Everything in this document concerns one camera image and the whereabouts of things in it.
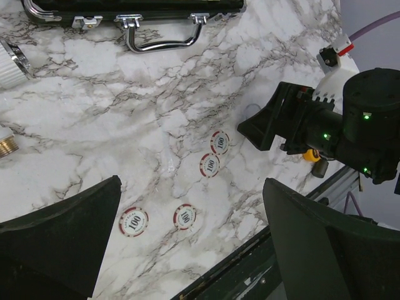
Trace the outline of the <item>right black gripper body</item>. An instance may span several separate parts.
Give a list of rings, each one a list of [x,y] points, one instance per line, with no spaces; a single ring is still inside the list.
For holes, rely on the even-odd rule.
[[[303,154],[315,149],[325,156],[335,155],[342,131],[342,116],[333,111],[334,100],[313,99],[314,89],[284,82],[287,93],[279,113],[279,135],[286,141],[287,154]]]

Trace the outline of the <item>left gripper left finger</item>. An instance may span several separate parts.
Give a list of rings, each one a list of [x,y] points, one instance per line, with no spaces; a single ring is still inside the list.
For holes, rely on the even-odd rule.
[[[91,298],[120,198],[112,176],[1,223],[1,299]]]

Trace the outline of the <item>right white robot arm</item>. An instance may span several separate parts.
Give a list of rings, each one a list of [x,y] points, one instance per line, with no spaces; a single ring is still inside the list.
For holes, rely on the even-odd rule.
[[[376,68],[352,76],[342,89],[342,113],[333,99],[315,90],[280,82],[266,106],[237,130],[260,151],[276,136],[288,155],[317,150],[371,178],[396,177],[399,164],[399,71]]]

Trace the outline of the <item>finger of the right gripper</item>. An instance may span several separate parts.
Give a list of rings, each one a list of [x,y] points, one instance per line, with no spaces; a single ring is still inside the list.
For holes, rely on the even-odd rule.
[[[304,115],[305,87],[280,82],[266,106],[237,126],[256,149],[270,150],[274,138],[280,136],[291,143]]]

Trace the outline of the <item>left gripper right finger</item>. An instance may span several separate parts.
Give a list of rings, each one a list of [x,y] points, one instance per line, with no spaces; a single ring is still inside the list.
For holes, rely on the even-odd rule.
[[[273,178],[262,195],[288,299],[399,299],[399,231]]]

